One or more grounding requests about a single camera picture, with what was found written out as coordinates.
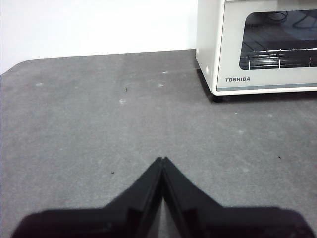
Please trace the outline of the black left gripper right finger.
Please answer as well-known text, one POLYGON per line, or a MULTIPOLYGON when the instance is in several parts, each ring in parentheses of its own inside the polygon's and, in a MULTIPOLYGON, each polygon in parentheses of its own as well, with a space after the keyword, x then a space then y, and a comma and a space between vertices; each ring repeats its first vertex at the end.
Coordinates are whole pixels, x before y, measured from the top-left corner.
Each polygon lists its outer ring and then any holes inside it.
POLYGON ((279 207, 224 207, 162 160, 164 199, 184 238, 313 238, 304 217, 279 207))

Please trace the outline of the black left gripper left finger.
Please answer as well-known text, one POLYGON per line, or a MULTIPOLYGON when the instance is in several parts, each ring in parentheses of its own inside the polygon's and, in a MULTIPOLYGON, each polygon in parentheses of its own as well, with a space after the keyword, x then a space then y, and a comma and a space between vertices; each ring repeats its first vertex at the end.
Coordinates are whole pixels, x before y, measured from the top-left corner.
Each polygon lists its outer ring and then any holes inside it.
POLYGON ((100 208, 55 209, 24 217, 14 238, 145 238, 160 207, 163 159, 100 208))

